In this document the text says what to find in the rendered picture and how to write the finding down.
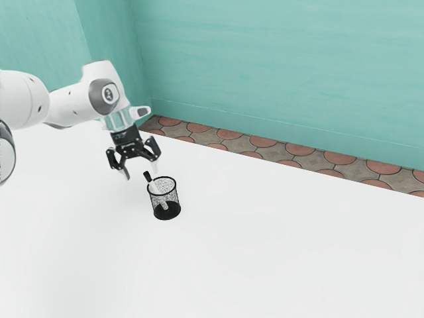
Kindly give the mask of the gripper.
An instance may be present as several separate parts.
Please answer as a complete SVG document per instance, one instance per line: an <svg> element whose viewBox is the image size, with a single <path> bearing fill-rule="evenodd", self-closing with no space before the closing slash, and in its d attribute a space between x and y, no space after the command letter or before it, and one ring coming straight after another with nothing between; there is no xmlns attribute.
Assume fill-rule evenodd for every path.
<svg viewBox="0 0 424 318"><path fill-rule="evenodd" d="M135 124L118 132L111 133L114 148L106 150L107 159L111 169L120 172L126 180L130 180L130 174L125 166L127 158L143 157L150 161L153 172L158 171L158 160L161 149L153 136L142 142L139 130ZM115 153L120 154L117 160Z"/></svg>

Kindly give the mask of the white pen with black cap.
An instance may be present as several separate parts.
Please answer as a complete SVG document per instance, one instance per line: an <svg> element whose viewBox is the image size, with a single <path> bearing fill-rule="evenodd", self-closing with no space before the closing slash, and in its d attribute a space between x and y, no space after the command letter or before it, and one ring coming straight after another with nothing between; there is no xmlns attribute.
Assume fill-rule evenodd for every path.
<svg viewBox="0 0 424 318"><path fill-rule="evenodd" d="M148 182L148 192L151 194L152 203L156 204L157 206L161 206L163 210L168 210L168 204L166 203L166 200L164 199L164 196L162 195L162 192L156 185L155 181L152 179L152 176L150 175L149 171L144 171L143 176Z"/></svg>

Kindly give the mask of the black mesh pen holder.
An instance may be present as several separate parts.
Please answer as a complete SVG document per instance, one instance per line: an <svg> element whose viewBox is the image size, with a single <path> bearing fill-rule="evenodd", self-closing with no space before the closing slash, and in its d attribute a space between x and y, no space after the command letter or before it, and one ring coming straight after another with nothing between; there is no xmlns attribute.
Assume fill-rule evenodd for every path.
<svg viewBox="0 0 424 318"><path fill-rule="evenodd" d="M154 216L162 221L177 217L181 212L177 183L174 178L160 176L151 179L147 185Z"/></svg>

